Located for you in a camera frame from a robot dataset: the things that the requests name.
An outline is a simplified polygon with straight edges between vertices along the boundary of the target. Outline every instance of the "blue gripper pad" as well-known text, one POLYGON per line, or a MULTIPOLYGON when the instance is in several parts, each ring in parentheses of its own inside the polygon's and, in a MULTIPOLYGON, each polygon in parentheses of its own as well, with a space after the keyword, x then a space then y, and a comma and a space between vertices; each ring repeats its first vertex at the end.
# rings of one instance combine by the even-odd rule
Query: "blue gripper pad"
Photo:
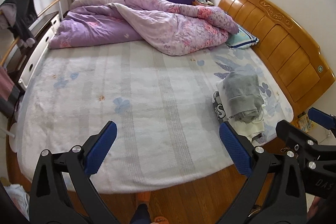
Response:
POLYGON ((111 122, 86 156, 84 172, 96 174, 117 137, 117 125, 111 122))
POLYGON ((238 172, 249 177, 252 174, 251 157, 226 123, 219 127, 219 137, 235 164, 238 172))
POLYGON ((314 107, 308 110, 308 118, 328 130, 333 129, 336 126, 335 120, 332 116, 314 107))

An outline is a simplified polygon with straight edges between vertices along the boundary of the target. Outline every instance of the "drawer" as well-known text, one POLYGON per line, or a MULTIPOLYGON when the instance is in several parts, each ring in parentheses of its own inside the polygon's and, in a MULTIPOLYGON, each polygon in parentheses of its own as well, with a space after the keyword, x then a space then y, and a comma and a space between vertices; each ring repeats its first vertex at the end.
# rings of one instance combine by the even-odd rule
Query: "drawer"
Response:
POLYGON ((59 25, 60 25, 60 20, 59 20, 59 15, 56 15, 52 20, 51 20, 52 28, 54 33, 56 33, 59 25))
POLYGON ((52 27, 46 32, 46 34, 42 37, 38 45, 36 46, 34 52, 32 53, 31 57, 28 60, 26 67, 23 69, 21 77, 18 81, 19 85, 26 90, 28 84, 33 76, 33 73, 39 64, 41 57, 43 56, 44 52, 47 50, 47 46, 49 41, 54 37, 54 31, 52 27))

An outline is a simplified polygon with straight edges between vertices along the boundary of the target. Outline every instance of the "hanging clothes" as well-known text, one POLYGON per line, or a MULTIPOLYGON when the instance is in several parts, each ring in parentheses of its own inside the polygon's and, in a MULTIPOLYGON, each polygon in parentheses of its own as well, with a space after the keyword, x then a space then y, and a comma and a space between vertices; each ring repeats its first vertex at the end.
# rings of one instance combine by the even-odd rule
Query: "hanging clothes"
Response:
POLYGON ((35 38, 29 27, 37 20, 34 0, 5 0, 0 10, 0 28, 8 28, 14 37, 20 37, 18 47, 32 47, 35 38))

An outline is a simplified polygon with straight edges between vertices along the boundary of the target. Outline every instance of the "wooden floor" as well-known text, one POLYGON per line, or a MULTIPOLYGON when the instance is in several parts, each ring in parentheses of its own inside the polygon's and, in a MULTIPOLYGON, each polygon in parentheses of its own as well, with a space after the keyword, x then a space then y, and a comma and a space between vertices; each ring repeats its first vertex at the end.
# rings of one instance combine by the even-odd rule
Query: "wooden floor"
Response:
MULTIPOLYGON (((30 191, 31 183, 21 174, 16 154, 6 141, 8 177, 11 183, 19 183, 30 191)), ((276 138, 264 148, 271 153, 280 153, 285 144, 276 138)), ((258 198, 261 205, 266 197, 272 175, 269 174, 258 198)), ((165 216, 170 224, 215 224, 239 192, 245 181, 234 165, 206 178, 152 192, 150 215, 165 216)), ((86 214, 76 193, 69 192, 75 209, 86 214)), ((107 206, 122 224, 128 224, 135 211, 134 194, 101 195, 107 206)))

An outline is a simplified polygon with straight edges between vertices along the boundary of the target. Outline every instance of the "person's leg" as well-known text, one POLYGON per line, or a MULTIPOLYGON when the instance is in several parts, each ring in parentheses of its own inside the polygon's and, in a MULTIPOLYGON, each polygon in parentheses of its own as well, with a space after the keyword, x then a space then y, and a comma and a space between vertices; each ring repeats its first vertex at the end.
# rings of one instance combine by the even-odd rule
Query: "person's leg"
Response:
POLYGON ((151 192, 137 193, 135 195, 137 210, 135 211, 130 224, 150 224, 151 217, 148 212, 151 192))
POLYGON ((135 211, 130 224, 150 224, 152 223, 146 204, 140 204, 135 211))

